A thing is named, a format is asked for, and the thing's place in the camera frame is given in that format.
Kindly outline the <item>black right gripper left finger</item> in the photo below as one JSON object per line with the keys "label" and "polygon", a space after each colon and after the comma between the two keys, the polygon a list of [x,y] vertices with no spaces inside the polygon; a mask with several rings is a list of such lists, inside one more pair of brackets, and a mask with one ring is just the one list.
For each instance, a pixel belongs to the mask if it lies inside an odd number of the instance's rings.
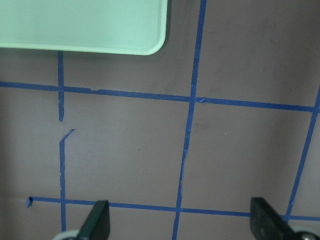
{"label": "black right gripper left finger", "polygon": [[108,200],[98,200],[83,225],[76,240],[107,240],[111,232],[110,211]]}

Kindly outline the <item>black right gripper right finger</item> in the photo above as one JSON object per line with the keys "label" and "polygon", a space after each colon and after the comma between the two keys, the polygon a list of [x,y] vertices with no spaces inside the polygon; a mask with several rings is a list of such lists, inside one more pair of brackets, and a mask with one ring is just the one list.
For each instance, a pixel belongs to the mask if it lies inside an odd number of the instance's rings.
{"label": "black right gripper right finger", "polygon": [[256,240],[309,240],[307,231],[294,231],[262,197],[250,200],[250,230]]}

